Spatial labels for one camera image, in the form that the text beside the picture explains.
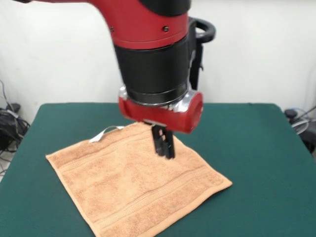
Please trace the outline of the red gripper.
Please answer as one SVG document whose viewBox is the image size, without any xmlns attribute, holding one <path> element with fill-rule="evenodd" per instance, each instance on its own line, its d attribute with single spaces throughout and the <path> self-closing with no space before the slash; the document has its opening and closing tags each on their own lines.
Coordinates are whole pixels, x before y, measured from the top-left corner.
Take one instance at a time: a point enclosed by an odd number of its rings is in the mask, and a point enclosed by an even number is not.
<svg viewBox="0 0 316 237">
<path fill-rule="evenodd" d="M 189 91 L 175 104 L 153 107 L 134 103 L 123 91 L 119 94 L 118 106 L 124 117 L 154 124 L 151 131 L 155 152 L 172 159 L 175 158 L 172 131 L 190 134 L 197 127 L 203 111 L 203 95 L 198 91 Z"/>
</svg>

